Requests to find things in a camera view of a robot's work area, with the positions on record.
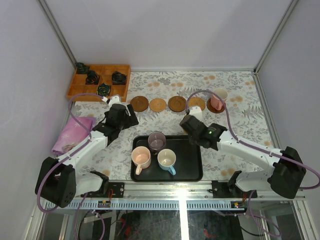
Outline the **woven rattan coaster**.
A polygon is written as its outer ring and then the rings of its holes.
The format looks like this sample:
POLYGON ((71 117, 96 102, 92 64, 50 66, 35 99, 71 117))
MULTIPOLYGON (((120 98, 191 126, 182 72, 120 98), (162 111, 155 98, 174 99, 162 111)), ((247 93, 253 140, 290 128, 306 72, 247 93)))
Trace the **woven rattan coaster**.
POLYGON ((167 107, 167 103, 164 99, 162 98, 154 98, 153 100, 150 101, 149 103, 149 108, 153 111, 153 112, 157 112, 160 113, 163 110, 165 110, 167 107))
POLYGON ((206 108, 206 102, 201 97, 194 96, 188 99, 186 111, 191 107, 200 107, 203 111, 206 108))

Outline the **pink mug white inside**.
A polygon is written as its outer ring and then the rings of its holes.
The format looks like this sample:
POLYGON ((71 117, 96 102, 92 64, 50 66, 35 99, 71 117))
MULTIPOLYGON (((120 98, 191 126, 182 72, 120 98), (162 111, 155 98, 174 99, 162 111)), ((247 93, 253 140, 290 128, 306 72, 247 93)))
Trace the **pink mug white inside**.
POLYGON ((215 110, 220 111, 222 110, 227 98, 228 92, 224 88, 216 88, 211 96, 210 105, 215 110))

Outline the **brown wooden coaster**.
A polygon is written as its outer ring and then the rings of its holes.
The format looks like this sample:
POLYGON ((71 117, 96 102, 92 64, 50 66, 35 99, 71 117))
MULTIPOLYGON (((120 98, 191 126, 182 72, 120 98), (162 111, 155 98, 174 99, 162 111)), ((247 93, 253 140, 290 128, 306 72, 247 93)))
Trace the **brown wooden coaster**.
POLYGON ((185 110, 186 99, 182 96, 173 96, 168 101, 168 107, 173 112, 179 113, 185 110))
POLYGON ((214 107, 212 107, 211 105, 211 99, 209 98, 206 102, 206 107, 208 108, 208 110, 212 113, 215 113, 215 114, 220 114, 222 113, 224 110, 225 110, 225 107, 222 106, 222 108, 220 110, 217 110, 215 109, 214 107))
POLYGON ((130 104, 135 112, 143 112, 149 107, 149 101, 145 96, 136 96, 130 104))

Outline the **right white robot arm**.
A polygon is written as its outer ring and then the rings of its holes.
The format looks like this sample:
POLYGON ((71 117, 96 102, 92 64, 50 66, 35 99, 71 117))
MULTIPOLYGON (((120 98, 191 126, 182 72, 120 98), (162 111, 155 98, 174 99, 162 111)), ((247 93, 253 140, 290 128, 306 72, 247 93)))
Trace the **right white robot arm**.
POLYGON ((286 199, 296 197, 306 169, 301 166, 301 158, 295 149, 266 149, 253 142, 244 144, 232 136, 226 127, 216 123, 206 126, 190 114, 179 125, 192 144, 235 155, 261 168, 255 172, 235 171, 227 183, 231 196, 237 198, 251 191, 272 190, 286 199))

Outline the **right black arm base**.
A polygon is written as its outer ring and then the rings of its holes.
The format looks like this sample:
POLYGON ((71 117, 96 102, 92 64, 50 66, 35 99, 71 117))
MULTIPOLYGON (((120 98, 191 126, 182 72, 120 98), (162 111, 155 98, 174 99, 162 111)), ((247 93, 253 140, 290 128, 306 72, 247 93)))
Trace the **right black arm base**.
POLYGON ((218 199, 241 198, 243 196, 241 190, 236 186, 236 178, 234 176, 228 182, 212 180, 211 188, 207 191, 218 199))

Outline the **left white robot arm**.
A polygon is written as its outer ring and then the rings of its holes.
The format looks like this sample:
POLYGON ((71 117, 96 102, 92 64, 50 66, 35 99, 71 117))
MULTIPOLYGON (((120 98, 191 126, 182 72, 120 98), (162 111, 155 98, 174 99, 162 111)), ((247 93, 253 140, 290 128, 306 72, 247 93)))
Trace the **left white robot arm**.
POLYGON ((81 143, 58 158, 47 157, 42 162, 35 186, 38 208, 44 211, 41 199, 65 208, 80 195, 101 198, 108 195, 109 178, 105 174, 96 170, 80 174, 79 169, 115 141, 122 130, 138 123, 131 104, 114 103, 81 143))

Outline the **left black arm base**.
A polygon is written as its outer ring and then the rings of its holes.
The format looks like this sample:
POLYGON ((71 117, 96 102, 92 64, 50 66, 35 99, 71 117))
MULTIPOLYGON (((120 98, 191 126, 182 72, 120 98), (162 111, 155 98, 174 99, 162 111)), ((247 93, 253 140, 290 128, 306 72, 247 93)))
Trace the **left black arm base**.
POLYGON ((124 182, 108 182, 102 186, 101 198, 120 199, 124 197, 124 182))

